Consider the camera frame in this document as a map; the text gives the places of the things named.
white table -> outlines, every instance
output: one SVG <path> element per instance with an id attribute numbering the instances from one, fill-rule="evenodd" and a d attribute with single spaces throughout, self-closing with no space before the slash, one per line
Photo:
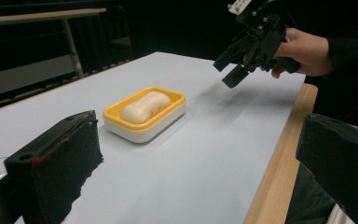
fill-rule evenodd
<path id="1" fill-rule="evenodd" d="M 156 52 L 0 108 L 0 157 L 95 110 L 104 162 L 64 223 L 242 223 L 304 76 L 256 70 L 230 89 L 221 79 L 233 66 Z M 186 113 L 147 144 L 108 132 L 103 110 L 148 86 L 183 93 Z"/>

table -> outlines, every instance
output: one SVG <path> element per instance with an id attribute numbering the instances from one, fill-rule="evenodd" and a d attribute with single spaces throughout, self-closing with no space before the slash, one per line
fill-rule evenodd
<path id="1" fill-rule="evenodd" d="M 64 223 L 283 223 L 316 89 L 303 75 L 260 70 L 230 89 L 221 79 L 233 67 L 156 52 L 2 107 L 0 157 L 95 110 L 104 162 Z M 183 93 L 185 114 L 145 144 L 108 132 L 103 110 L 148 86 Z"/>
<path id="2" fill-rule="evenodd" d="M 10 25 L 39 21 L 61 21 L 65 33 L 69 54 L 39 63 L 0 71 L 0 93 L 13 91 L 56 76 L 75 72 L 78 78 L 84 76 L 77 54 L 76 45 L 69 26 L 70 19 L 96 16 L 105 12 L 105 8 L 83 8 L 65 11 L 51 11 L 22 15 L 0 16 L 0 25 Z"/>

person's arm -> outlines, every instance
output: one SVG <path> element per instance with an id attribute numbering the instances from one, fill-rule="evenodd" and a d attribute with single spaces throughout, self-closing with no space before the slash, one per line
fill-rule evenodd
<path id="1" fill-rule="evenodd" d="M 343 85 L 358 84 L 358 34 L 349 38 L 325 38 L 295 28 L 286 31 L 286 43 L 276 57 L 291 57 L 301 66 L 298 73 L 323 76 Z M 285 71 L 277 64 L 271 74 L 279 77 Z"/>
<path id="2" fill-rule="evenodd" d="M 344 85 L 358 84 L 358 34 L 351 38 L 327 38 L 334 72 L 327 78 Z"/>

soap dish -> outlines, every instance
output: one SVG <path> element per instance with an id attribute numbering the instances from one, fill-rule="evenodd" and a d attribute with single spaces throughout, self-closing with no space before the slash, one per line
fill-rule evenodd
<path id="1" fill-rule="evenodd" d="M 168 106 L 144 123 L 135 124 L 120 118 L 120 112 L 126 105 L 141 99 L 151 91 L 166 94 L 171 100 Z M 103 121 L 106 129 L 110 132 L 134 143 L 143 143 L 152 139 L 185 112 L 186 98 L 182 93 L 161 87 L 147 87 L 108 106 L 103 112 Z"/>

human hand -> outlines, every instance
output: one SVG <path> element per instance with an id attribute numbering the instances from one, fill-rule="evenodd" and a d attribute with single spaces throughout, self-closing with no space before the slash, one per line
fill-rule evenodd
<path id="1" fill-rule="evenodd" d="M 285 41 L 279 46 L 275 57 L 289 57 L 299 62 L 298 73 L 319 77 L 333 71 L 326 38 L 287 28 Z M 272 67 L 271 74 L 279 78 L 284 71 L 286 69 L 277 63 Z"/>

